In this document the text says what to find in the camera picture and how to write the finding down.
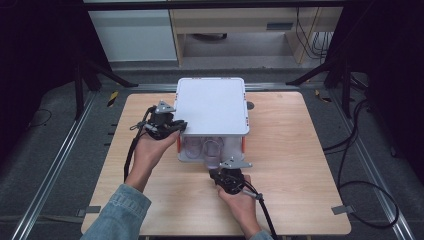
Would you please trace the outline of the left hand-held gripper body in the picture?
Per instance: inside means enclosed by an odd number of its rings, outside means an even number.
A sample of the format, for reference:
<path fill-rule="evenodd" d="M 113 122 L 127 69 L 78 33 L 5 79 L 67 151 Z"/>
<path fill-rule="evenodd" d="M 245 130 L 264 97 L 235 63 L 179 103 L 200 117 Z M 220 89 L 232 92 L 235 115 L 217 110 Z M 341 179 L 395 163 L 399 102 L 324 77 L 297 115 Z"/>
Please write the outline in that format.
<path fill-rule="evenodd" d="M 174 111 L 175 109 L 163 100 L 146 111 L 150 118 L 145 124 L 145 129 L 153 139 L 162 140 L 170 135 L 168 129 L 176 127 L 172 124 Z"/>

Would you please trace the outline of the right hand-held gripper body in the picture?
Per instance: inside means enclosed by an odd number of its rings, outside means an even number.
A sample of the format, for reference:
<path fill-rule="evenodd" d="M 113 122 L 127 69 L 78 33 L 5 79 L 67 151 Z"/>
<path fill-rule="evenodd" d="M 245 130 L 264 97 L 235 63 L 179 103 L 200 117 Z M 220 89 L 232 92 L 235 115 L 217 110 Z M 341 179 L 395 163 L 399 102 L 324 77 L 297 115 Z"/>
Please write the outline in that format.
<path fill-rule="evenodd" d="M 210 169 L 209 175 L 214 183 L 230 195 L 240 193 L 246 186 L 242 168 L 250 168 L 251 163 L 234 158 L 222 162 L 217 169 Z"/>

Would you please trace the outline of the clear plastic cup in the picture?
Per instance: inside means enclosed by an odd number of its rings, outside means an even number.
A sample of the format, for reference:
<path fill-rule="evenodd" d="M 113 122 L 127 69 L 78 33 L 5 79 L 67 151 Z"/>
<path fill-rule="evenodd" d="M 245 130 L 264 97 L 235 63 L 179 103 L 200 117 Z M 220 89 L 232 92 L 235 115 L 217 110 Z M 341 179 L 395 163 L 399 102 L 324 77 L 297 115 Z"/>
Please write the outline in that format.
<path fill-rule="evenodd" d="M 208 169 L 217 169 L 221 163 L 221 152 L 224 146 L 221 138 L 208 138 L 203 143 L 204 164 Z"/>
<path fill-rule="evenodd" d="M 202 141 L 200 137 L 186 137 L 184 139 L 185 154 L 190 159 L 200 156 Z"/>

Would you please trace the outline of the white square box lid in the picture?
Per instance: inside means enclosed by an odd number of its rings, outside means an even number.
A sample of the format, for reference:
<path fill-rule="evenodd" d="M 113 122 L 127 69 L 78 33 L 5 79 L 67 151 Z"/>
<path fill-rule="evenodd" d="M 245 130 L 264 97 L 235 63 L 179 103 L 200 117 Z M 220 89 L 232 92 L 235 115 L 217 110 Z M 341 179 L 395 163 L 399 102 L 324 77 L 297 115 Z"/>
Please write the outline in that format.
<path fill-rule="evenodd" d="M 245 136 L 249 116 L 242 78 L 181 78 L 175 118 L 188 123 L 187 136 Z"/>

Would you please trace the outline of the person's right hand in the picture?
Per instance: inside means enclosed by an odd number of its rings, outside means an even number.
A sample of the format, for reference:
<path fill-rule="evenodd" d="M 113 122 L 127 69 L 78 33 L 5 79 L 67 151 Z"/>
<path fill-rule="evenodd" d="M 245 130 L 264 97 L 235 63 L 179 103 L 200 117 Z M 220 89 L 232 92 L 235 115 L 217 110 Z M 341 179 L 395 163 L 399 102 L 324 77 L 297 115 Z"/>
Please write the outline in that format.
<path fill-rule="evenodd" d="M 235 195 L 228 194 L 217 185 L 218 196 L 228 205 L 233 217 L 240 225 L 257 225 L 255 199 L 246 193 L 240 192 Z"/>

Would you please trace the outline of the person's left hand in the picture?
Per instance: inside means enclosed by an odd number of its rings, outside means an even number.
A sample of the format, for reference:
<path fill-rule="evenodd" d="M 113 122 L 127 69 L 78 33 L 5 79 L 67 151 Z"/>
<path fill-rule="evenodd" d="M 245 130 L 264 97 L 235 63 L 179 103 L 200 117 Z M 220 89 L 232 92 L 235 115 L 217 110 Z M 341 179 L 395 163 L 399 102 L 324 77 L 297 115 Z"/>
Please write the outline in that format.
<path fill-rule="evenodd" d="M 141 176 L 151 173 L 166 150 L 176 142 L 179 135 L 179 132 L 174 132 L 162 140 L 155 140 L 149 135 L 142 136 L 134 152 L 134 163 L 130 174 Z"/>

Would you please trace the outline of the black tripod stand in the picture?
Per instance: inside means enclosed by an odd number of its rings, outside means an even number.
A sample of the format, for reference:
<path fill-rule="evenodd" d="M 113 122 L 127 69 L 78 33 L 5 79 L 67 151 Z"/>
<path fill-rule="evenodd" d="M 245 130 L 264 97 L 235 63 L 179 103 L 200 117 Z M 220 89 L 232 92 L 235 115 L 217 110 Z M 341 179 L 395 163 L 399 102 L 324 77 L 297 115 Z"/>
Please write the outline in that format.
<path fill-rule="evenodd" d="M 76 120 L 79 120 L 82 117 L 85 110 L 83 85 L 86 84 L 90 91 L 98 91 L 102 86 L 97 77 L 98 74 L 109 78 L 125 88 L 137 87 L 137 84 L 124 80 L 111 70 L 95 63 L 83 54 L 76 53 L 74 57 Z"/>
<path fill-rule="evenodd" d="M 289 86 L 299 86 L 305 83 L 307 80 L 312 77 L 326 72 L 327 77 L 324 81 L 324 86 L 328 89 L 333 89 L 337 86 L 339 82 L 342 83 L 342 96 L 341 96 L 341 106 L 342 110 L 346 117 L 351 118 L 350 113 L 350 88 L 351 88 L 351 68 L 349 61 L 346 57 L 342 56 L 333 56 L 329 60 L 326 60 L 323 64 L 318 67 L 310 70 L 306 74 L 300 76 L 299 78 L 287 82 Z"/>

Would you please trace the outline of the white cabinet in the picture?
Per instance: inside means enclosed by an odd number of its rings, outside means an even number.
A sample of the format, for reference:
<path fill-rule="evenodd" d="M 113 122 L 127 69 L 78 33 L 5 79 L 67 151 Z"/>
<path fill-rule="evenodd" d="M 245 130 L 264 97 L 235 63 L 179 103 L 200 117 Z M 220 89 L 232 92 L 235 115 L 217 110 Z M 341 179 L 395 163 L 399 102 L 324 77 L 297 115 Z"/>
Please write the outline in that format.
<path fill-rule="evenodd" d="M 167 10 L 90 11 L 110 62 L 174 61 L 174 37 Z"/>

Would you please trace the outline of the grey tape piece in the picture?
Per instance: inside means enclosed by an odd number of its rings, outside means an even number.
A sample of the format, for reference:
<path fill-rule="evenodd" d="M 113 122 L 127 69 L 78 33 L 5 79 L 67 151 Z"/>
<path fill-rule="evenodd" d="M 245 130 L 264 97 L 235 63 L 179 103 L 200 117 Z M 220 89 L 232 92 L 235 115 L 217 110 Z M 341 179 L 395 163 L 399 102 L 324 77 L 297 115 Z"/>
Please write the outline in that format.
<path fill-rule="evenodd" d="M 99 213 L 100 206 L 87 206 L 86 208 L 79 209 L 76 213 L 77 217 L 85 217 L 87 214 Z"/>
<path fill-rule="evenodd" d="M 331 208 L 332 212 L 334 215 L 339 215 L 339 214 L 352 214 L 355 212 L 355 209 L 353 206 L 345 206 L 345 205 L 340 205 L 340 206 L 335 206 Z"/>

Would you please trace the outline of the light wooden desk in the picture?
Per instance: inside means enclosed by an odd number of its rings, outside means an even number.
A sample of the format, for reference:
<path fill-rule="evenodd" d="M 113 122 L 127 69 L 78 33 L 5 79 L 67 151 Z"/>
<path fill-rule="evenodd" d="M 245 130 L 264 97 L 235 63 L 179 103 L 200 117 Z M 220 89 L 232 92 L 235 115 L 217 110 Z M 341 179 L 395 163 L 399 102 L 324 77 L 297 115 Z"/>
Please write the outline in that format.
<path fill-rule="evenodd" d="M 316 32 L 334 32 L 342 7 L 170 10 L 177 58 L 186 34 L 284 32 L 297 63 L 307 56 Z"/>

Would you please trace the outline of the metal floor rail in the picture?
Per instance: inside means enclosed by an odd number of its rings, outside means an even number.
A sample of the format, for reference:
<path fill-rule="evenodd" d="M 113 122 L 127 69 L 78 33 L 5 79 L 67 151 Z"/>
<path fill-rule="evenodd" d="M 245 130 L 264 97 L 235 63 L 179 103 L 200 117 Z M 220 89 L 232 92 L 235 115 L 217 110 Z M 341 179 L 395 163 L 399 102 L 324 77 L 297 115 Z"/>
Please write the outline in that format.
<path fill-rule="evenodd" d="M 332 98 L 337 110 L 343 120 L 343 123 L 349 132 L 349 137 L 346 141 L 346 146 L 343 150 L 343 156 L 338 170 L 336 186 L 338 190 L 341 190 L 343 187 L 351 185 L 365 185 L 373 188 L 377 199 L 379 200 L 380 206 L 382 207 L 388 223 L 386 225 L 377 225 L 370 221 L 366 221 L 358 217 L 355 213 L 350 214 L 357 221 L 365 224 L 368 227 L 374 229 L 392 229 L 397 236 L 398 240 L 416 240 L 412 230 L 410 229 L 403 213 L 401 212 L 397 202 L 391 195 L 391 192 L 384 181 L 382 175 L 377 169 L 376 165 L 373 162 L 368 150 L 366 149 L 359 131 L 358 131 L 358 116 L 362 109 L 362 105 L 366 103 L 366 100 L 363 99 L 359 102 L 353 111 L 350 111 L 351 118 L 345 116 L 342 106 L 341 106 L 341 95 L 337 94 L 334 90 L 329 91 L 329 95 Z M 356 152 L 359 156 L 359 160 L 364 168 L 365 173 L 367 174 L 368 180 L 352 180 L 342 183 L 341 176 L 342 170 L 345 163 L 345 157 L 349 148 L 353 146 L 356 149 Z"/>
<path fill-rule="evenodd" d="M 83 101 L 83 110 L 81 115 L 73 122 L 63 141 L 58 153 L 56 154 L 49 170 L 47 171 L 40 187 L 37 190 L 33 200 L 27 208 L 25 214 L 20 218 L 16 225 L 11 240 L 26 240 L 33 226 L 35 225 L 40 212 L 43 209 L 57 178 L 60 176 L 62 168 L 86 122 L 86 119 L 92 109 L 97 92 L 89 92 L 87 99 Z"/>
<path fill-rule="evenodd" d="M 245 90 L 247 92 L 268 92 L 268 91 L 298 91 L 299 86 L 287 85 L 285 83 L 246 83 Z M 143 93 L 171 93 L 177 90 L 176 83 L 170 84 L 139 84 L 136 87 L 130 87 L 131 91 L 143 92 Z"/>

